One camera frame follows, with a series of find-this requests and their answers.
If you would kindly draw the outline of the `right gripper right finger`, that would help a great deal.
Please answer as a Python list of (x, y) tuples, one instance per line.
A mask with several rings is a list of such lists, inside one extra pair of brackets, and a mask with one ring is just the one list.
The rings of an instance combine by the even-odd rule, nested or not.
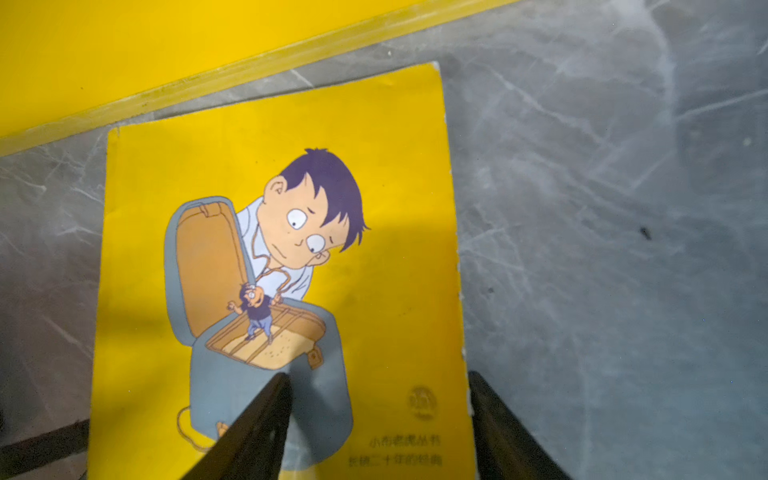
[(477, 371), (468, 372), (480, 479), (571, 478)]

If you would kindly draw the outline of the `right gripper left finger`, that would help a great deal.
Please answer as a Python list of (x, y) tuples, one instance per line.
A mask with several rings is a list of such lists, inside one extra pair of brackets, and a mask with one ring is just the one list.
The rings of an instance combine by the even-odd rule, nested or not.
[(290, 378), (278, 373), (184, 480), (274, 480), (279, 477), (293, 404)]

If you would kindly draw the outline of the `yellow book with cartoon man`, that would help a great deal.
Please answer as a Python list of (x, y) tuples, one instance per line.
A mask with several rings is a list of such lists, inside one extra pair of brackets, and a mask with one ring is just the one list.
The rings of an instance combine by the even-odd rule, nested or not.
[(282, 477), (475, 477), (437, 63), (117, 127), (106, 165), (90, 478), (181, 478), (278, 373)]

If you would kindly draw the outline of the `yellow shelf with pink and blue boards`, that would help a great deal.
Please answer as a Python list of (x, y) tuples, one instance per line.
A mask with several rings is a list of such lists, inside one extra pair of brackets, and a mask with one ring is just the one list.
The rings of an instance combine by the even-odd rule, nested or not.
[(492, 8), (490, 1), (5, 1), (1, 151)]

